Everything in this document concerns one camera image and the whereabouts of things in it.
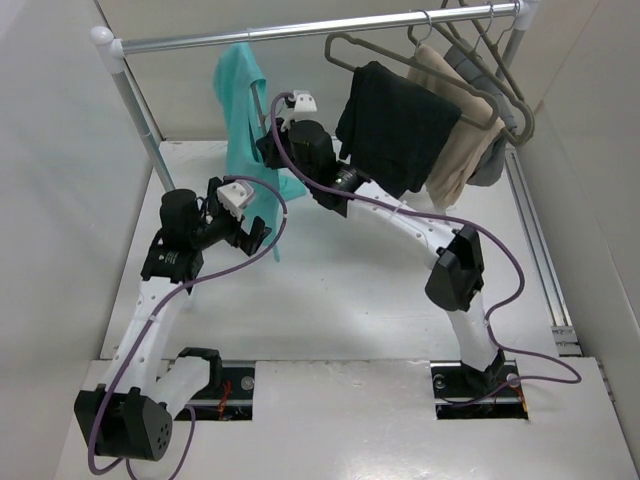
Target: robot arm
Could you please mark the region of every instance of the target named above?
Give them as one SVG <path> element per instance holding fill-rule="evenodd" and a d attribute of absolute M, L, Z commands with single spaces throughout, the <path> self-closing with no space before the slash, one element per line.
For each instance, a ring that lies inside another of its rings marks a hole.
<path fill-rule="evenodd" d="M 300 94 L 287 106 L 292 108 L 286 121 L 278 119 L 278 135 L 289 158 L 308 178 L 325 187 L 355 193 L 404 210 L 410 210 L 385 192 L 369 176 L 336 159 L 331 137 L 317 122 L 308 120 L 305 110 L 297 117 Z M 315 102 L 305 98 L 305 105 Z M 265 165 L 286 168 L 275 146 L 272 133 L 260 139 L 257 147 Z M 497 385 L 504 364 L 504 354 L 491 341 L 482 302 L 484 263 L 478 232 L 471 227 L 452 230 L 443 222 L 430 222 L 417 217 L 397 215 L 393 211 L 365 202 L 354 202 L 333 193 L 307 185 L 313 198 L 324 208 L 333 210 L 350 221 L 373 223 L 379 230 L 393 230 L 401 248 L 424 262 L 431 270 L 425 293 L 445 310 L 451 320 L 461 352 L 462 369 L 469 386 L 483 394 Z"/>
<path fill-rule="evenodd" d="M 172 423 L 186 403 L 208 384 L 219 387 L 222 362 L 217 350 L 187 348 L 171 370 L 157 379 L 169 332 L 191 289 L 175 295 L 155 316 L 161 301 L 180 285 L 194 280 L 202 268 L 202 251 L 226 240 L 253 255 L 270 229 L 260 218 L 251 231 L 242 230 L 242 211 L 254 198 L 243 181 L 209 181 L 207 197 L 198 204 L 190 190 L 173 190 L 162 197 L 162 228 L 156 234 L 142 269 L 140 294 L 133 319 L 107 372 L 93 391 L 80 391 L 74 412 L 89 445 L 89 436 L 106 390 L 147 321 L 153 323 L 119 379 L 100 422 L 95 454 L 129 459 L 159 460 L 171 439 Z"/>

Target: metal rod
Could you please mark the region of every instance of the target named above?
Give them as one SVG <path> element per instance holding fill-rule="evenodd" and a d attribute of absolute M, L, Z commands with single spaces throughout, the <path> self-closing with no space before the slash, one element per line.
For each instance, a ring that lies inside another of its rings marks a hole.
<path fill-rule="evenodd" d="M 426 12 L 431 23 L 454 22 L 461 20 L 477 20 L 489 18 L 493 9 L 494 17 L 509 17 L 517 13 L 519 5 L 510 2 L 500 5 L 478 5 L 463 8 L 449 8 Z M 225 45 L 238 42 L 258 42 L 289 37 L 323 35 L 339 32 L 355 32 L 361 30 L 377 30 L 429 23 L 423 11 L 375 15 L 341 20 L 281 25 L 276 27 L 246 29 L 229 33 L 208 33 L 202 35 L 186 35 L 146 40 L 125 40 L 122 49 L 125 55 L 136 53 L 162 52 L 182 48 Z"/>
<path fill-rule="evenodd" d="M 158 177 L 160 177 L 162 186 L 166 191 L 174 190 L 176 187 L 173 184 L 167 165 L 164 163 L 164 158 L 162 158 L 158 143 L 149 129 L 147 119 L 144 118 L 144 113 L 142 112 L 142 108 L 140 108 L 140 103 L 133 92 L 133 88 L 131 88 L 126 72 L 113 74 L 112 77 L 116 87 L 118 87 L 122 101 L 127 106 L 127 110 L 129 110 L 129 115 L 131 115 L 131 119 L 138 130 L 138 134 L 151 159 L 153 168 L 155 168 Z"/>

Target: gray garment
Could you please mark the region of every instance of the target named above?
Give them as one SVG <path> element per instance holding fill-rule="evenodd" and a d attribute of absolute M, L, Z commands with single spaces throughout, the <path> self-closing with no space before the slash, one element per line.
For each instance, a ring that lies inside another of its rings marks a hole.
<path fill-rule="evenodd" d="M 468 42 L 465 40 L 462 40 L 462 42 L 465 44 L 465 47 L 471 49 L 471 45 L 469 45 Z M 471 63 L 471 60 L 465 57 L 456 47 L 451 47 L 444 56 L 444 59 L 469 85 L 478 90 L 490 93 L 495 97 L 498 102 L 500 118 L 502 118 L 509 131 L 515 131 L 517 128 L 516 119 L 511 114 L 507 99 L 498 87 L 496 87 L 487 76 L 483 75 L 482 72 Z M 495 141 L 489 145 L 487 150 L 482 154 L 482 157 L 480 157 L 476 171 L 471 178 L 467 180 L 467 184 L 488 187 L 496 183 L 500 179 L 504 168 L 506 146 L 507 139 L 504 138 L 504 136 L 499 135 L 496 137 Z"/>

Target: green towel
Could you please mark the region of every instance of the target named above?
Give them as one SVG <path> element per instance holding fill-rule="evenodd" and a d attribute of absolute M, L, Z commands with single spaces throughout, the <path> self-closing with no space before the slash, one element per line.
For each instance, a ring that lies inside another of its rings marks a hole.
<path fill-rule="evenodd" d="M 277 188 L 285 200 L 293 200 L 306 194 L 302 182 L 296 178 L 280 176 L 277 170 L 264 166 L 262 156 L 255 147 L 255 140 L 263 136 L 258 110 L 253 100 L 251 84 L 255 84 L 258 98 L 265 105 L 267 80 L 247 43 L 232 45 L 220 57 L 213 74 L 213 90 L 224 110 L 229 143 L 227 145 L 227 173 L 249 175 L 265 180 Z M 278 230 L 278 200 L 261 185 L 252 185 L 256 198 L 246 209 L 249 224 L 254 217 L 262 218 L 272 232 L 265 245 L 273 240 Z M 280 260 L 277 248 L 276 261 Z"/>

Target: white table surface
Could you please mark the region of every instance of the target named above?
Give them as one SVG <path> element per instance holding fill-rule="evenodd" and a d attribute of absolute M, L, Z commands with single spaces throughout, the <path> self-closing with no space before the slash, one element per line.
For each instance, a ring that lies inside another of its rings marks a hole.
<path fill-rule="evenodd" d="M 253 420 L 197 422 L 178 479 L 637 479 L 596 362 L 569 362 L 581 384 L 524 385 L 529 421 L 436 420 L 426 361 L 259 362 Z M 107 365 L 92 362 L 84 388 Z M 538 360 L 519 367 L 566 375 Z M 137 476 L 168 478 L 188 431 L 176 422 L 160 462 L 133 462 Z M 55 478 L 95 478 L 75 419 Z M 128 476 L 119 466 L 103 478 Z"/>
<path fill-rule="evenodd" d="M 161 150 L 178 187 L 206 191 L 212 176 L 224 174 L 224 142 L 163 143 Z M 140 270 L 160 227 L 163 191 L 149 182 L 101 358 L 112 358 L 132 317 Z M 420 208 L 426 194 L 412 194 Z M 278 264 L 268 256 L 257 264 L 195 289 L 171 332 L 165 358 L 186 346 L 219 349 L 224 360 L 459 359 L 446 314 L 424 293 L 428 271 L 376 231 L 349 223 L 318 206 L 309 195 L 290 202 Z M 450 212 L 489 228 L 522 263 L 527 287 L 522 297 L 494 315 L 503 343 L 556 354 L 550 315 L 520 223 L 511 188 L 503 178 L 491 188 L 467 187 Z M 516 274 L 491 242 L 482 240 L 485 305 L 516 288 Z M 205 252 L 201 275 L 246 257 L 225 243 Z"/>

